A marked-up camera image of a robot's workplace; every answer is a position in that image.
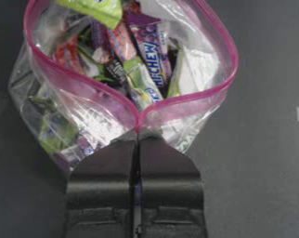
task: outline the green candy wrapper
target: green candy wrapper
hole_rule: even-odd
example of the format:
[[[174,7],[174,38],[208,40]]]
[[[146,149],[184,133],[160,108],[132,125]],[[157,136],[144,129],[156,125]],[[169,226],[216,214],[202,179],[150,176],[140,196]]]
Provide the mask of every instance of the green candy wrapper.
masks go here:
[[[91,16],[110,29],[122,19],[121,0],[57,0],[57,3]]]
[[[71,125],[58,112],[43,116],[39,142],[49,154],[61,152],[74,145],[78,137],[78,128]]]
[[[124,62],[124,69],[128,74],[132,99],[141,111],[157,101],[164,99],[160,90],[153,83],[148,68],[140,57]]]

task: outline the gray surface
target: gray surface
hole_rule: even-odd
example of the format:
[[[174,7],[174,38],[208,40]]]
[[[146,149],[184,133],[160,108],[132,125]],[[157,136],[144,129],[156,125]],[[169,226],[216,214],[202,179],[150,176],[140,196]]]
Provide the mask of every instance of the gray surface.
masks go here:
[[[6,92],[25,0],[0,1],[0,238],[59,238],[61,173]],[[212,0],[240,53],[237,80],[190,151],[210,238],[299,238],[299,0]]]
[[[299,238],[299,0],[210,1],[237,80],[194,144],[212,238]]]

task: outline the colorful candy packaging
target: colorful candy packaging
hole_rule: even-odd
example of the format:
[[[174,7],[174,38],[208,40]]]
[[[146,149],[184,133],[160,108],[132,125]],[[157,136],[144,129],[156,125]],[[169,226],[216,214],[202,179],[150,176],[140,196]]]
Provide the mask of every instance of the colorful candy packaging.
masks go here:
[[[152,103],[164,99],[162,95],[150,79],[148,68],[141,58],[137,57],[125,23],[121,22],[114,30],[108,30],[108,35],[114,54],[122,61],[128,75],[133,102],[142,111]]]
[[[132,99],[142,111],[157,101],[161,101],[162,95],[156,84],[149,78],[149,72],[140,57],[128,60],[124,63],[124,69],[129,76],[129,84],[132,87]]]
[[[114,54],[117,55],[120,60],[122,62],[132,60],[137,54],[125,22],[121,22],[114,30],[108,30],[108,36]]]
[[[91,16],[108,28],[114,29],[122,19],[121,0],[57,0],[58,4]]]
[[[61,66],[83,74],[78,59],[78,38],[75,36],[55,50],[53,60]]]
[[[62,151],[75,143],[78,129],[57,112],[43,116],[39,142],[49,154]]]
[[[169,24],[144,14],[129,14],[132,33],[149,68],[154,84],[164,88],[172,75],[168,60]]]

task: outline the ziploc bag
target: ziploc bag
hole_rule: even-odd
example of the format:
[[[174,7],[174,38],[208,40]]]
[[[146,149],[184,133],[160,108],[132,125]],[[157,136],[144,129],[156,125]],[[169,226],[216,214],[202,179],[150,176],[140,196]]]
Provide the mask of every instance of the ziploc bag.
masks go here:
[[[141,10],[169,22],[169,38],[178,43],[181,56],[176,68],[184,71],[174,69],[172,75],[174,93],[140,112],[120,92],[50,57],[91,17],[47,0],[29,1],[26,40],[9,92],[34,137],[65,173],[130,130],[154,131],[186,152],[225,100],[237,72],[237,50],[210,7],[202,0],[142,0]]]

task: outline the purple candy wrapper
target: purple candy wrapper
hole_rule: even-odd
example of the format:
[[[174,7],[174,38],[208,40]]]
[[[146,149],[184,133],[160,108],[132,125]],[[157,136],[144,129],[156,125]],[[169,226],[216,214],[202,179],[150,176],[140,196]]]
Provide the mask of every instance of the purple candy wrapper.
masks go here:
[[[164,88],[172,76],[168,59],[169,23],[141,13],[129,15],[132,33],[149,68],[154,84]]]
[[[93,33],[93,48],[98,49],[100,47],[106,47],[108,45],[106,28],[97,20],[91,20],[91,33]]]

